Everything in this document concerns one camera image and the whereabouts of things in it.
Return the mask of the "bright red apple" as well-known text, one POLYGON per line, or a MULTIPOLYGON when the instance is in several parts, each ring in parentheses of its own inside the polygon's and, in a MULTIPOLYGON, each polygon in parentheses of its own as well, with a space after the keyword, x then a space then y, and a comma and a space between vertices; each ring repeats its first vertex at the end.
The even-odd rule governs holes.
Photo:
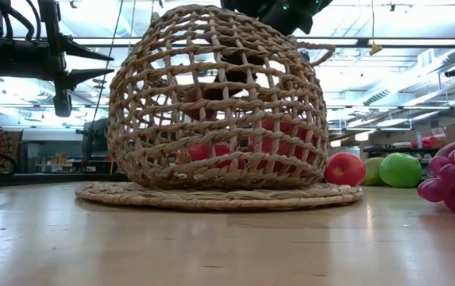
POLYGON ((328 183, 358 186, 365 178, 364 162, 352 153, 336 153, 327 161, 324 177, 328 183))

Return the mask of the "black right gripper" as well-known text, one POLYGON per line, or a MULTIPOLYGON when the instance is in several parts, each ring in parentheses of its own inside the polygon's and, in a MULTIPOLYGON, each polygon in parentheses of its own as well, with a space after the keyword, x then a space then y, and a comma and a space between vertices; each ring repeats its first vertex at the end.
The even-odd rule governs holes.
MULTIPOLYGON (((224 9, 237 11, 256 18, 263 24, 271 26, 285 36, 300 29, 309 34, 313 26, 313 16, 326 8, 333 0, 220 0, 224 9)), ((264 65, 264 59, 258 56, 241 54, 224 55, 222 59, 230 64, 264 65)), ((227 71, 226 79, 230 82, 247 83, 244 71, 227 71)), ((229 97, 241 92, 241 89, 229 89, 229 97)), ((205 99, 223 99, 221 88, 205 90, 205 99)))

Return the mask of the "black background machine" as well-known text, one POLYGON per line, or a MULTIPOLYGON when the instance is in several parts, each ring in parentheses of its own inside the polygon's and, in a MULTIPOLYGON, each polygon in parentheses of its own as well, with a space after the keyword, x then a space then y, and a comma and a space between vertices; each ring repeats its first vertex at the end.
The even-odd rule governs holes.
POLYGON ((106 139, 107 119, 86 122, 76 134, 82 136, 82 159, 80 168, 83 172, 108 173, 111 157, 108 154, 106 139))

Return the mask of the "red background item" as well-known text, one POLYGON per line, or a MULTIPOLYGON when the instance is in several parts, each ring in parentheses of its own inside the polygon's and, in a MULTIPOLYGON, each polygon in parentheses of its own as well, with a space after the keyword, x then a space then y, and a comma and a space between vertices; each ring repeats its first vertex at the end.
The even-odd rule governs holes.
POLYGON ((412 148, 419 149, 435 149, 438 145, 438 139, 436 137, 422 137, 419 140, 411 142, 412 148))

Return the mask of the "round woven seagrass mat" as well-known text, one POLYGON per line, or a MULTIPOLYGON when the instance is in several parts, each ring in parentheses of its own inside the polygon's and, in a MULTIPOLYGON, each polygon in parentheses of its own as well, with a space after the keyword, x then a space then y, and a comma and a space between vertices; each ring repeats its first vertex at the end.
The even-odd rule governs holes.
POLYGON ((290 211, 355 203, 361 187, 328 183, 292 190, 192 190, 143 187, 128 182, 93 182, 75 191, 78 199, 130 207, 185 211, 290 211))

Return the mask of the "large red round fruit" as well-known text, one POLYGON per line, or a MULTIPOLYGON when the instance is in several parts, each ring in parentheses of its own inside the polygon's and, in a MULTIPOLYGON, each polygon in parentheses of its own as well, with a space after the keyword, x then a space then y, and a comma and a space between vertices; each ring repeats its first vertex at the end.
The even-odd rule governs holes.
MULTIPOLYGON (((265 129, 273 129, 274 120, 270 119, 270 118, 263 120, 262 127, 265 128, 265 129)), ((281 122, 280 123, 280 131, 285 133, 286 135, 291 136, 292 132, 293 132, 293 129, 294 129, 294 127, 292 126, 291 123, 288 123, 288 122, 281 122)), ((296 136, 299 139, 304 141, 306 139, 306 136, 307 136, 307 131, 304 128, 298 128, 296 136)), ((263 153, 270 153, 272 151, 272 142, 273 142, 273 139, 270 138, 270 137, 263 137, 262 138, 262 152, 263 153)), ((248 139, 248 149, 247 149, 247 151, 250 152, 250 153, 254 153, 255 152, 255 141, 254 141, 253 137, 250 137, 248 139)), ((303 147, 296 145, 295 146, 295 151, 292 153, 291 152, 291 143, 283 141, 283 140, 280 140, 280 143, 279 143, 279 146, 278 146, 278 149, 277 149, 276 153, 278 155, 285 155, 287 157, 294 156, 294 157, 297 157, 298 159, 301 159, 303 152, 304 152, 303 147)), ((317 155, 310 151, 308 153, 308 156, 307 156, 307 163, 308 164, 312 164, 316 157, 317 157, 317 155)), ((267 163, 268 162, 266 160, 262 160, 257 165, 255 170, 257 172, 259 170, 264 171, 267 163)), ((281 163, 279 161, 276 161, 274 163, 273 172, 282 172, 282 170, 284 168, 286 168, 286 167, 287 166, 284 165, 283 163, 281 163)))

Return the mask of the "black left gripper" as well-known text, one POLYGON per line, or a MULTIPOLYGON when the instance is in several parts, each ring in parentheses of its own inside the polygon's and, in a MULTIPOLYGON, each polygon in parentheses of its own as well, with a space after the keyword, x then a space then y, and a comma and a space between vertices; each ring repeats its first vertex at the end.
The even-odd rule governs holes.
POLYGON ((64 37, 60 33, 60 8, 55 0, 38 0, 40 19, 45 24, 45 31, 50 55, 50 70, 55 86, 53 99, 55 113, 58 117, 67 118, 71 114, 71 101, 67 89, 74 90, 84 81, 113 72, 113 69, 73 69, 67 73, 64 53, 93 60, 113 60, 112 57, 91 51, 89 48, 75 42, 71 36, 64 37))

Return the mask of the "woven seagrass handled basket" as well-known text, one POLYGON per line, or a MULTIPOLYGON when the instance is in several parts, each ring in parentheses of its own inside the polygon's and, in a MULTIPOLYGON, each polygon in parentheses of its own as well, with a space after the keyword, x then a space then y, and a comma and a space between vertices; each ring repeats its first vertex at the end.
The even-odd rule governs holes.
POLYGON ((293 188, 323 177, 329 138, 326 103, 315 66, 302 44, 245 14, 217 6, 177 6, 159 16, 133 47, 110 85, 107 141, 118 167, 147 187, 293 188), (236 65, 224 55, 258 56, 264 65, 236 65), (226 72, 247 73, 247 83, 226 72), (205 99, 221 88, 223 99, 205 99), (229 97, 229 89, 241 92, 229 97), (273 129, 262 122, 273 119, 273 129), (280 123, 294 127, 292 135, 280 123), (307 131, 303 141, 298 128, 307 131), (248 139, 254 138, 250 153, 248 139), (262 152, 262 138, 273 139, 262 152), (278 155, 280 140, 304 149, 302 158, 278 155), (231 153, 214 154, 230 144, 231 153), (210 158, 192 161, 187 147, 205 144, 210 158), (317 155, 307 163, 309 152, 317 155), (229 167, 216 164, 231 160, 229 167), (266 160, 264 171, 255 170, 266 160), (273 172, 279 161, 287 167, 273 172))

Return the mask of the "crimson round fruit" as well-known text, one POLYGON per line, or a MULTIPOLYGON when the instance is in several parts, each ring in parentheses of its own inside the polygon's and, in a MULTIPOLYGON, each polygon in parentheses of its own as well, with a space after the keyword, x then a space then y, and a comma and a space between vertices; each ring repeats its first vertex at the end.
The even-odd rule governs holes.
POLYGON ((439 149, 436 152, 435 157, 447 157, 454 150, 455 150, 455 142, 449 143, 448 145, 439 149))

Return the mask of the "purple grape bunch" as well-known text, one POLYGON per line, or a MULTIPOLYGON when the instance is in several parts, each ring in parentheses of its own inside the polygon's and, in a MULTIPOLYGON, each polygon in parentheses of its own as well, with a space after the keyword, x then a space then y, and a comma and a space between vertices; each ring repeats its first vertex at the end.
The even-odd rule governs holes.
POLYGON ((431 203, 444 203, 455 212, 455 149, 446 155, 435 156, 428 168, 434 175, 419 184, 418 195, 431 203))

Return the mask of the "pale green pear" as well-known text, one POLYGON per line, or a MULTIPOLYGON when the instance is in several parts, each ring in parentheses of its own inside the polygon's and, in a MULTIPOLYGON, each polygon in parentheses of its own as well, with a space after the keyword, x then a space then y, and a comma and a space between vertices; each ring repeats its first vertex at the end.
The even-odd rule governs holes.
POLYGON ((366 186, 381 186, 384 185, 380 177, 380 165, 383 162, 383 157, 368 158, 365 162, 366 174, 363 184, 366 186))

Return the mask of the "black aluminium table frame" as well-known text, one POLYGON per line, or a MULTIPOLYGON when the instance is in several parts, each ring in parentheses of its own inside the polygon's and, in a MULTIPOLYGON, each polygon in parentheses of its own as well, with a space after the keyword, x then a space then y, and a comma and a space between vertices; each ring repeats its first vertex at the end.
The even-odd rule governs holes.
POLYGON ((30 184, 54 184, 82 181, 114 181, 127 182, 126 175, 114 173, 113 175, 101 173, 27 173, 13 176, 0 176, 0 187, 20 186, 30 184))

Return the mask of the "dark background table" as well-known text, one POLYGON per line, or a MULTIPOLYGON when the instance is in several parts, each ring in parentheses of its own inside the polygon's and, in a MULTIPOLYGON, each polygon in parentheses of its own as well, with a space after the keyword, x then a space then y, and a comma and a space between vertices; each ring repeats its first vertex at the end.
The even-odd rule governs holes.
POLYGON ((433 157, 437 152, 438 149, 430 148, 386 148, 372 146, 361 150, 361 158, 364 160, 371 157, 385 157, 390 153, 430 154, 433 157))

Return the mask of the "patterned red wall hanging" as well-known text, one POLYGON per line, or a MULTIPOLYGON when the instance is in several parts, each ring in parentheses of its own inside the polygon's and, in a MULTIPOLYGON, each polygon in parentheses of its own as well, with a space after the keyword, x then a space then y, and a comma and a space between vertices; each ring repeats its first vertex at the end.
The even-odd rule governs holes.
MULTIPOLYGON (((21 131, 5 131, 0 129, 0 153, 17 161, 21 136, 21 131)), ((4 158, 0 158, 0 172, 11 173, 15 170, 16 168, 12 163, 4 158)))

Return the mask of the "red orange round fruit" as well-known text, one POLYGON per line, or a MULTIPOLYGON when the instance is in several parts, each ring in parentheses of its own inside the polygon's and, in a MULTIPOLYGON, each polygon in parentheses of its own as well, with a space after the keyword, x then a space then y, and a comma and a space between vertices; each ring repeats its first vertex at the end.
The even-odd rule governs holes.
MULTIPOLYGON (((192 161, 205 160, 210 158, 209 147, 205 144, 192 145, 187 147, 187 152, 192 161)), ((227 155, 231 153, 230 144, 219 142, 214 145, 214 154, 216 156, 227 155)), ((229 167, 231 160, 224 160, 216 164, 217 168, 229 167)))

